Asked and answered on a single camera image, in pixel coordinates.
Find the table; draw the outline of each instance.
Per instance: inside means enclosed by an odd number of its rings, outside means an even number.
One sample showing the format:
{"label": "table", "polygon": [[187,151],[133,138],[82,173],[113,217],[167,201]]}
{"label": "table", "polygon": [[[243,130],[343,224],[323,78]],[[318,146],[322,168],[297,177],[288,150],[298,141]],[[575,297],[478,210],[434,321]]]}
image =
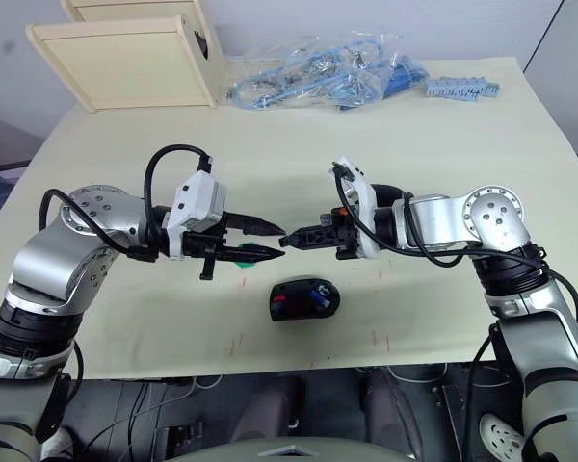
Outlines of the table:
{"label": "table", "polygon": [[[109,184],[141,194],[147,160],[188,142],[214,157],[227,210],[287,232],[338,205],[330,163],[347,155],[372,183],[416,195],[502,184],[521,197],[534,242],[578,290],[578,159],[514,59],[427,62],[433,77],[485,76],[497,99],[465,103],[410,91],[346,113],[147,108],[66,114],[0,213],[0,302],[17,250],[36,232],[42,193]],[[171,204],[196,159],[173,153],[158,167],[155,203]],[[275,239],[229,235],[230,244]],[[334,259],[333,249],[287,254],[253,268],[201,260],[154,265],[124,257],[111,268],[77,336],[86,378],[142,378],[381,364],[467,361],[493,322],[472,266],[441,269],[385,252]],[[325,320],[273,323],[271,287],[291,276],[331,280],[342,296]]]}

